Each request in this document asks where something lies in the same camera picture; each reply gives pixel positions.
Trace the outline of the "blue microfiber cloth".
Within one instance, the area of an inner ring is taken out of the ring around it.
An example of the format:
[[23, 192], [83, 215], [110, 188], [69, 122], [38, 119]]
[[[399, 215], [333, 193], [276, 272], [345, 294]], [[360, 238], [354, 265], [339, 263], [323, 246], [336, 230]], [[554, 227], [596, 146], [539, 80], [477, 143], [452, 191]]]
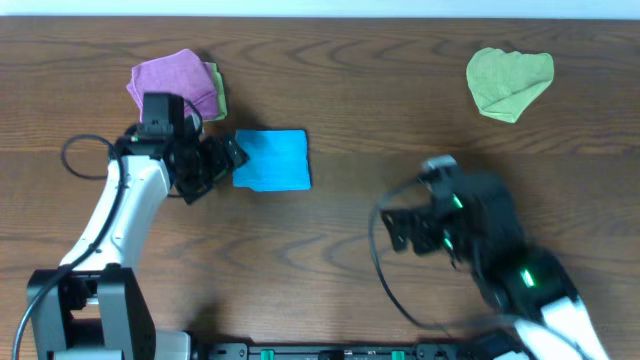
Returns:
[[304, 130], [237, 130], [249, 160], [233, 172], [233, 186], [255, 192], [308, 191], [312, 187]]

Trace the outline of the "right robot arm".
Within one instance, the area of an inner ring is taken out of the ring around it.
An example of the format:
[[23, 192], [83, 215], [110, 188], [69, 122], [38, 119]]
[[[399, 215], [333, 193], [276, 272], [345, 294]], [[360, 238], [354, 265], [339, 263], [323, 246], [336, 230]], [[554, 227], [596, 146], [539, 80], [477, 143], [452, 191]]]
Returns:
[[553, 253], [526, 240], [513, 197], [492, 173], [434, 169], [383, 195], [368, 220], [392, 248], [445, 251], [465, 263], [493, 316], [458, 321], [492, 328], [462, 343], [458, 359], [605, 359], [578, 289]]

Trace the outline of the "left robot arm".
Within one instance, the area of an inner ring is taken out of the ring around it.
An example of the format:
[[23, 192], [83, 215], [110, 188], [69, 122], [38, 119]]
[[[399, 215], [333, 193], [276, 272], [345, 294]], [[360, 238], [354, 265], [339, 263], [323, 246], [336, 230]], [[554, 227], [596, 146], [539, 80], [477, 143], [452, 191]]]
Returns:
[[207, 136], [179, 95], [147, 93], [142, 121], [107, 148], [104, 190], [85, 230], [55, 269], [35, 271], [12, 356], [32, 329], [40, 359], [195, 359], [185, 331], [156, 328], [136, 279], [145, 241], [168, 198], [192, 204], [248, 160], [230, 133]]

